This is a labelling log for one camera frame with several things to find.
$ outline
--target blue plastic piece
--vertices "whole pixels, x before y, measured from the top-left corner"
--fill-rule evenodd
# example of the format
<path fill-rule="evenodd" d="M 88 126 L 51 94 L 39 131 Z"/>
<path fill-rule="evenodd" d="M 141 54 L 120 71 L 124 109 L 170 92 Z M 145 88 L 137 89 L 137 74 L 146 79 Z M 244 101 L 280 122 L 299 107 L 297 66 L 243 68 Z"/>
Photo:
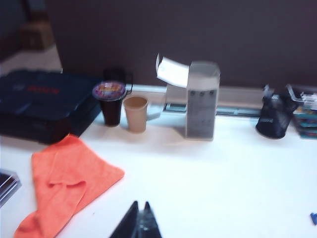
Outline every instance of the blue plastic piece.
<path fill-rule="evenodd" d="M 311 213 L 313 223 L 317 226 L 317 213 Z"/>

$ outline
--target tan paper cup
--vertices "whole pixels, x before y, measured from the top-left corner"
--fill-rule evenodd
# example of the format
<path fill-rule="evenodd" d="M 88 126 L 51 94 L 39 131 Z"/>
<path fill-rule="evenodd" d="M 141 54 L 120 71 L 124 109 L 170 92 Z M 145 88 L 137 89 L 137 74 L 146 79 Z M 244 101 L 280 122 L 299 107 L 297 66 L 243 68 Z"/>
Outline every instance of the tan paper cup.
<path fill-rule="evenodd" d="M 134 96 L 125 99 L 123 105 L 127 114 L 129 130 L 134 133 L 145 131 L 148 100 L 143 97 Z"/>

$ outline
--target orange microfiber cloth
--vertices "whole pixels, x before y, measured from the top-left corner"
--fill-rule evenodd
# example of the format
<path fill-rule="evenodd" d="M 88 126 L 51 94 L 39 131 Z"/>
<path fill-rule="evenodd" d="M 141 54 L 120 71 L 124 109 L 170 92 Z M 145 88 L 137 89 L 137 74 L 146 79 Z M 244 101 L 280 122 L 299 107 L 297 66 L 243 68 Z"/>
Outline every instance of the orange microfiber cloth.
<path fill-rule="evenodd" d="M 73 135 L 34 153 L 32 170 L 38 210 L 21 222 L 15 238 L 55 237 L 74 214 L 124 175 Z"/>

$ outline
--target table surface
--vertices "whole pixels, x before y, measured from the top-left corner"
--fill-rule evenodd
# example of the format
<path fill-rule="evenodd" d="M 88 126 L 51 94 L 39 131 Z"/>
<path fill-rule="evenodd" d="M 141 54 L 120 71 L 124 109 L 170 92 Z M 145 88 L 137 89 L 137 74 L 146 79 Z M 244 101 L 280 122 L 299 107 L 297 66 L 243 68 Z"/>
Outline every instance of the table surface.
<path fill-rule="evenodd" d="M 109 237 L 134 200 L 149 201 L 164 238 L 308 238 L 317 212 L 317 141 L 289 127 L 281 140 L 255 130 L 256 119 L 216 117 L 213 142 L 182 136 L 184 115 L 163 113 L 132 134 L 100 114 L 80 138 L 125 171 L 122 180 L 73 216 L 59 238 Z M 1 208 L 1 237 L 13 237 L 36 210 L 31 155 L 46 145 L 1 137 L 1 168 L 22 187 Z"/>

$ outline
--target dark purple wall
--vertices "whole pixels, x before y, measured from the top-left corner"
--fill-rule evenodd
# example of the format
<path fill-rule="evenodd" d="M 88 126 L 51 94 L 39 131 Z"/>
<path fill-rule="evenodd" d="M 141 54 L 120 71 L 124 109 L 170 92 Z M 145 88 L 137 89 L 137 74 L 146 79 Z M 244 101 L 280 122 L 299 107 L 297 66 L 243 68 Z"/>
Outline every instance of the dark purple wall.
<path fill-rule="evenodd" d="M 317 84 L 316 0 L 47 0 L 65 71 L 122 65 L 156 79 L 157 53 L 219 64 L 221 84 Z"/>
<path fill-rule="evenodd" d="M 19 28 L 27 21 L 24 0 L 0 0 L 0 61 L 21 49 Z"/>

